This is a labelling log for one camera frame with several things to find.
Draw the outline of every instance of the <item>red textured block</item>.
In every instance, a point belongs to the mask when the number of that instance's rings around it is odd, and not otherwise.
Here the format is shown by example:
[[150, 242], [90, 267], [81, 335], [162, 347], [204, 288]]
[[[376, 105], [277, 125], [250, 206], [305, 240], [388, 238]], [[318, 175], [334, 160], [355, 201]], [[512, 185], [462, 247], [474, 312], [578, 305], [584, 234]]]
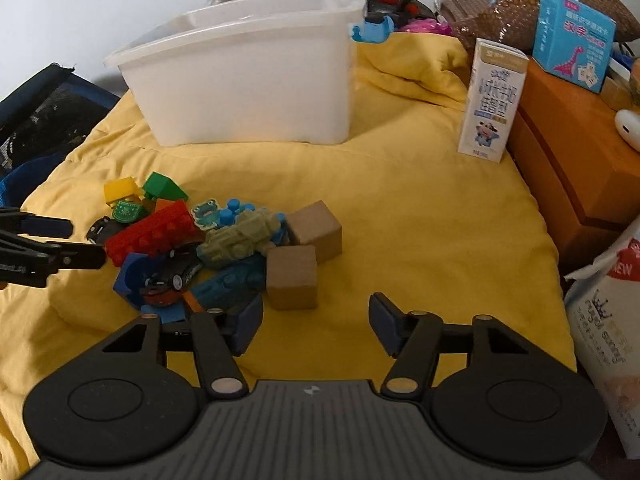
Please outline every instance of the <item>red textured block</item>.
[[113, 265], [120, 267], [129, 253], [156, 256], [199, 234], [184, 200], [177, 200], [108, 238], [104, 249]]

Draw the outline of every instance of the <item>yellow blanket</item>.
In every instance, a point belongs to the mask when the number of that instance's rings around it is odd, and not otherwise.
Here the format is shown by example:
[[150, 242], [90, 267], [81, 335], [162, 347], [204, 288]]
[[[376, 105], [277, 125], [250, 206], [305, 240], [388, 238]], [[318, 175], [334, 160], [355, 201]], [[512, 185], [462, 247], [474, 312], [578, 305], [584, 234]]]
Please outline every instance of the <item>yellow blanket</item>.
[[[338, 146], [207, 144], [161, 148], [131, 94], [24, 204], [71, 219], [73, 240], [108, 214], [102, 186], [152, 171], [190, 203], [231, 197], [292, 212], [324, 200], [344, 254], [319, 266], [319, 306], [276, 312], [239, 359], [250, 380], [371, 378], [391, 365], [367, 323], [372, 292], [445, 322], [492, 314], [568, 366], [573, 346], [556, 249], [508, 155], [501, 164], [456, 152], [467, 67], [458, 40], [393, 34], [358, 48], [353, 126]], [[0, 293], [0, 478], [37, 461], [22, 424], [25, 395], [45, 375], [136, 315], [112, 290], [116, 269], [62, 271], [44, 290]], [[459, 365], [444, 360], [442, 377]], [[188, 359], [171, 366], [193, 380]]]

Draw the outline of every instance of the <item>green toy block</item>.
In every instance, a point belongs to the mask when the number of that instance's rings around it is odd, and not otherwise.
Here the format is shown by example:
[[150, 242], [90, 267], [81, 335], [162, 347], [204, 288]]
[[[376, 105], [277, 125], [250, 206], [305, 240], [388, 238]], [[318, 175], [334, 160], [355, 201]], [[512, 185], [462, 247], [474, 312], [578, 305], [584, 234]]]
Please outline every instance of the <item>green toy block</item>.
[[174, 201], [183, 199], [186, 202], [189, 199], [187, 194], [173, 180], [155, 171], [146, 180], [142, 189], [145, 190], [145, 198], [148, 200], [164, 198], [165, 200]]
[[138, 220], [142, 220], [146, 216], [146, 209], [141, 204], [135, 202], [126, 202], [126, 200], [118, 200], [116, 207], [113, 209], [113, 219], [123, 224], [133, 224]]

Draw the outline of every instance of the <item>brown cube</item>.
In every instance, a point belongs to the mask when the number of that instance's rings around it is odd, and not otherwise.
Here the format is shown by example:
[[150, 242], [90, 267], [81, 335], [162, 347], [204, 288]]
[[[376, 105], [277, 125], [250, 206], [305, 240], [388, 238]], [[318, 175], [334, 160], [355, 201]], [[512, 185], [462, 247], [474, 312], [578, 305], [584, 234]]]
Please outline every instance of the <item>brown cube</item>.
[[296, 245], [313, 245], [319, 264], [342, 253], [342, 226], [322, 200], [287, 215], [289, 235]]
[[276, 247], [267, 253], [267, 294], [277, 310], [315, 308], [318, 304], [316, 248]]

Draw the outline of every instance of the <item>gray gripper base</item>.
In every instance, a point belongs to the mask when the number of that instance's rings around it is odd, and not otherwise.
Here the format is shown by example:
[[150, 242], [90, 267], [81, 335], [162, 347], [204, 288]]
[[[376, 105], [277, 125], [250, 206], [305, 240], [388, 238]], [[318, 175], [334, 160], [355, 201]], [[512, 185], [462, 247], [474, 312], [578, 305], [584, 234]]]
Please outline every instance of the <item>gray gripper base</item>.
[[166, 453], [116, 470], [42, 462], [28, 480], [598, 480], [580, 462], [512, 472], [443, 444], [418, 408], [367, 381], [259, 381], [244, 399], [210, 404]]

